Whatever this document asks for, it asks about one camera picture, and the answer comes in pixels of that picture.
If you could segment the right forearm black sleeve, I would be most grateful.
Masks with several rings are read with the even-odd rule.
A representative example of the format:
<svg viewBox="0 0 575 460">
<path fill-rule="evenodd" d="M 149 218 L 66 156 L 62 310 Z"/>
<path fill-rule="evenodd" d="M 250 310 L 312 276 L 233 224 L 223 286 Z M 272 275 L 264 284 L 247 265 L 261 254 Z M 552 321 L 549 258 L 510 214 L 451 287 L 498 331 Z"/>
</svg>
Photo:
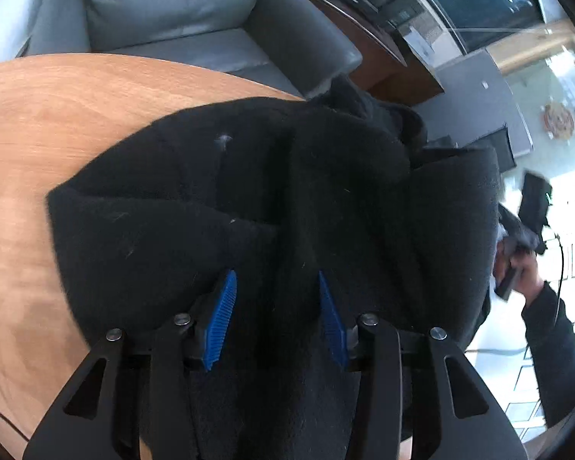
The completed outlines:
<svg viewBox="0 0 575 460">
<path fill-rule="evenodd" d="M 575 332 L 565 303 L 548 283 L 522 310 L 546 426 L 575 408 Z"/>
</svg>

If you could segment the person's right hand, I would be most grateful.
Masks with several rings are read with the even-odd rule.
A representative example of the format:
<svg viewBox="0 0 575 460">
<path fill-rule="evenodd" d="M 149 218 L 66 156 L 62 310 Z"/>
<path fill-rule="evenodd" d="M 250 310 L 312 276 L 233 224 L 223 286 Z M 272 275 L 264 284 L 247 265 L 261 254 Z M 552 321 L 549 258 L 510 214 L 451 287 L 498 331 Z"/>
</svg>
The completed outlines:
<svg viewBox="0 0 575 460">
<path fill-rule="evenodd" d="M 499 284 L 510 268 L 518 271 L 513 290 L 524 296 L 525 307 L 529 307 L 544 288 L 544 280 L 538 272 L 538 263 L 534 252 L 506 252 L 508 241 L 503 239 L 496 245 L 496 254 L 492 274 Z"/>
</svg>

